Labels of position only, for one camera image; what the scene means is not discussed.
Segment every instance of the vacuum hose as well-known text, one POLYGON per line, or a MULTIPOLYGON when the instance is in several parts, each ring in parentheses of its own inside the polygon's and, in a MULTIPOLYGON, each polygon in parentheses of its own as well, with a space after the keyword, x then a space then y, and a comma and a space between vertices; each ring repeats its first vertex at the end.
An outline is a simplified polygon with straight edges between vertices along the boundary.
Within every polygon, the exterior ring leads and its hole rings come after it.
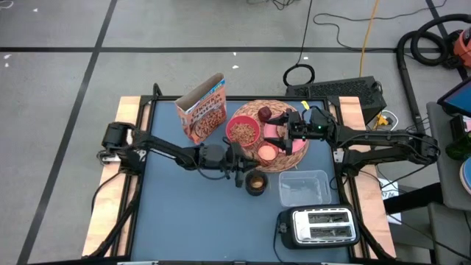
POLYGON ((407 101, 411 109, 412 121, 414 122, 418 132, 424 133, 425 130, 422 124, 422 117, 419 112, 419 107, 417 106, 417 101, 415 99, 414 90, 412 89, 411 78, 409 76, 409 72, 407 71, 406 62, 404 61, 404 45, 406 44, 406 41, 411 38, 411 53, 417 62, 426 66, 437 66, 439 64, 442 64, 450 56, 450 47, 448 47, 448 45, 441 37, 431 32, 427 32, 427 30, 429 30, 433 26, 448 21, 463 21, 465 23, 471 24, 471 15, 452 14, 444 15, 440 18, 433 19, 432 21, 429 21, 428 23, 421 26, 417 31, 405 34, 399 40, 399 43, 397 43, 397 67, 399 69, 399 75, 403 82, 404 89, 406 90, 407 101), (434 42, 439 48, 440 56, 436 59, 428 59, 422 54, 420 54, 418 47, 420 38, 426 38, 434 42))

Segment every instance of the red bowl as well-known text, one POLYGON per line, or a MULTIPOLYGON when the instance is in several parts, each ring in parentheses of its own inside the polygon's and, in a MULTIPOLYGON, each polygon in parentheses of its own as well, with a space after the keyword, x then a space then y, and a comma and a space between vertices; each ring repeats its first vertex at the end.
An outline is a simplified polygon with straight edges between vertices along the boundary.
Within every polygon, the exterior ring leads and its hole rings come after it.
POLYGON ((258 124, 258 122, 250 117, 250 116, 245 116, 245 115, 240 115, 240 116, 236 116, 236 117, 233 117, 231 120, 229 120, 229 122, 227 123, 227 126, 226 126, 226 135, 227 137, 229 138, 230 141, 234 141, 231 137, 230 137, 230 129, 232 129, 232 127, 235 125, 235 124, 248 124, 250 125, 253 130, 255 131, 255 137, 254 137, 254 140, 251 142, 251 143, 248 143, 248 144, 241 144, 242 147, 248 147, 248 146, 251 146, 253 145, 257 140, 258 138, 260 137, 260 125, 258 124))

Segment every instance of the bowl of cereal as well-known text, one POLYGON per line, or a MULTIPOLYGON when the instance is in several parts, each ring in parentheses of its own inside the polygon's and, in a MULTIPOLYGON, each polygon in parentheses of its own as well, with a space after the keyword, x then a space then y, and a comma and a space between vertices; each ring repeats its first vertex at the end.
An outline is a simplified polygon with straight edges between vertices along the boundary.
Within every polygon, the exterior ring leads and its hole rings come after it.
POLYGON ((227 123, 226 135, 230 141, 236 141, 242 147, 248 147, 260 137, 260 125, 250 116, 236 116, 227 123))

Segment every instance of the cardboard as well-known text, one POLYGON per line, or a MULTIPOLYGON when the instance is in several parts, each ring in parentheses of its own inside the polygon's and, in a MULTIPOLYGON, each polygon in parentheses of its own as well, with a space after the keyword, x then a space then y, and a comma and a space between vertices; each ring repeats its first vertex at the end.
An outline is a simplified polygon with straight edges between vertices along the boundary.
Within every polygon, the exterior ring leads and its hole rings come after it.
POLYGON ((175 101, 183 131, 195 144, 204 141, 227 118, 224 75, 215 74, 175 101))

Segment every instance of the monitor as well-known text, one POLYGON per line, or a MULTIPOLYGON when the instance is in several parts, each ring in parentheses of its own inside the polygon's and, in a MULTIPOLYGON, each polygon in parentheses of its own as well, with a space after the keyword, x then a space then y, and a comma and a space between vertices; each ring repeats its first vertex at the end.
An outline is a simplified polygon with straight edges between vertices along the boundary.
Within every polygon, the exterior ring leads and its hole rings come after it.
POLYGON ((448 91, 437 103, 448 113, 460 113, 471 117, 471 77, 448 91))

